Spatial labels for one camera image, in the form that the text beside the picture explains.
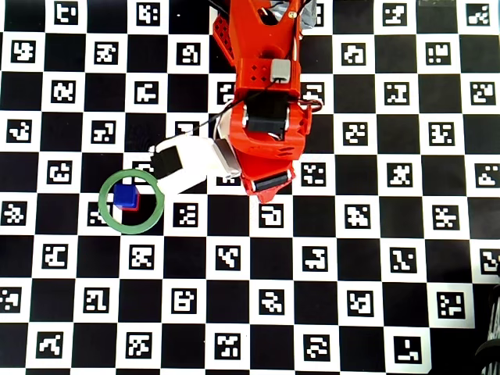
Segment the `checkerboard mat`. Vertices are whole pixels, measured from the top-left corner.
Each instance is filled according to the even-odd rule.
[[[500,262],[498,1],[429,3],[318,0],[292,185],[209,177],[120,236],[104,180],[233,98],[216,13],[1,0],[0,373],[465,373]],[[133,182],[125,224],[155,206]]]

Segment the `black square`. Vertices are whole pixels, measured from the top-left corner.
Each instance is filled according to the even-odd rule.
[[[72,322],[75,280],[33,279],[31,322]]]
[[[407,26],[408,15],[406,4],[403,3],[383,3],[382,4],[382,24],[386,27]]]
[[[396,327],[428,327],[425,283],[383,283],[384,324]]]
[[[418,115],[377,115],[379,154],[420,154]]]
[[[494,35],[460,35],[462,73],[499,73],[500,46]]]
[[[427,281],[472,283],[468,241],[426,240]]]
[[[249,210],[246,196],[209,195],[209,236],[248,236]]]
[[[384,372],[383,327],[339,327],[341,370]]]
[[[250,326],[250,368],[294,369],[293,326]]]
[[[311,133],[305,139],[306,154],[334,153],[334,125],[332,115],[312,115]]]
[[[373,2],[336,1],[334,34],[373,34]]]
[[[36,234],[77,234],[78,195],[38,194]]]
[[[295,281],[295,324],[338,324],[337,283]]]
[[[205,259],[205,237],[165,237],[165,278],[204,279]]]
[[[209,76],[169,74],[167,112],[208,112]]]
[[[498,239],[500,223],[495,217],[500,212],[500,198],[468,198],[470,237]]]
[[[205,368],[205,324],[163,324],[162,368]]]
[[[85,112],[122,112],[124,110],[125,74],[88,73],[85,75]]]
[[[330,361],[330,335],[305,334],[304,360],[316,362]]]
[[[36,54],[36,41],[12,41],[11,63],[33,64]]]
[[[380,242],[373,239],[337,239],[339,280],[381,281]]]
[[[416,32],[418,34],[456,34],[456,6],[416,7]]]
[[[99,193],[109,176],[123,169],[123,154],[82,154],[81,192]]]
[[[336,155],[337,195],[377,195],[377,157]]]
[[[294,236],[335,237],[335,198],[295,196]]]
[[[30,277],[33,236],[0,236],[0,277]]]
[[[0,191],[37,190],[38,154],[2,152],[0,154]]]
[[[332,44],[329,35],[307,35],[300,44],[303,73],[332,73]]]
[[[376,73],[416,73],[415,35],[375,35]]]
[[[2,74],[0,109],[39,111],[43,73]]]
[[[71,367],[114,367],[116,324],[75,323]]]
[[[248,281],[208,280],[206,293],[208,323],[248,323]]]
[[[77,277],[118,277],[120,238],[78,237]]]
[[[464,115],[466,154],[500,154],[499,124],[499,115]]]
[[[120,280],[119,322],[161,322],[162,281]]]
[[[84,34],[46,34],[45,71],[84,72],[85,45]]]
[[[127,0],[87,0],[87,32],[114,33],[127,32]]]
[[[80,151],[82,126],[82,113],[43,112],[41,150]]]
[[[459,74],[419,74],[421,113],[461,113]]]
[[[251,238],[250,249],[252,279],[293,279],[290,238]]]
[[[421,197],[380,197],[383,238],[423,238]]]
[[[64,332],[37,333],[37,359],[61,359],[63,357]]]
[[[5,31],[45,31],[45,2],[6,0]]]
[[[125,152],[148,152],[149,147],[165,140],[165,113],[127,113]]]
[[[168,37],[129,35],[127,72],[166,73]]]
[[[463,156],[422,155],[424,195],[466,195],[466,167]]]
[[[335,113],[375,113],[375,76],[334,75]]]

